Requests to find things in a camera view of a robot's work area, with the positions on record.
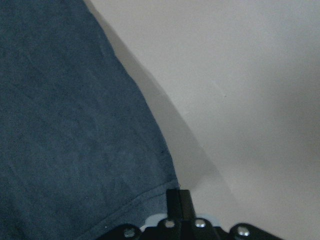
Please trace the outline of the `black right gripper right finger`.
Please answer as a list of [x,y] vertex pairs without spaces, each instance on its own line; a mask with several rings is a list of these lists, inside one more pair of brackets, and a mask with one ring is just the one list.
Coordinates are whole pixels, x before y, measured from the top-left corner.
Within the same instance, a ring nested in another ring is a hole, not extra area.
[[197,217],[189,190],[180,190],[180,206],[182,213],[181,240],[279,240],[261,228],[248,223],[238,223],[227,232],[206,218]]

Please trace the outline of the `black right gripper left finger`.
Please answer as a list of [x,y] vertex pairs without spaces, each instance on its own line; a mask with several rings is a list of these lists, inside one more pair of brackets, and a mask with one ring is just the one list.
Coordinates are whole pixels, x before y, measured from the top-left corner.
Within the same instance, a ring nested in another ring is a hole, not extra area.
[[166,191],[167,214],[157,217],[144,229],[133,224],[121,224],[98,237],[99,240],[179,240],[181,238],[181,191]]

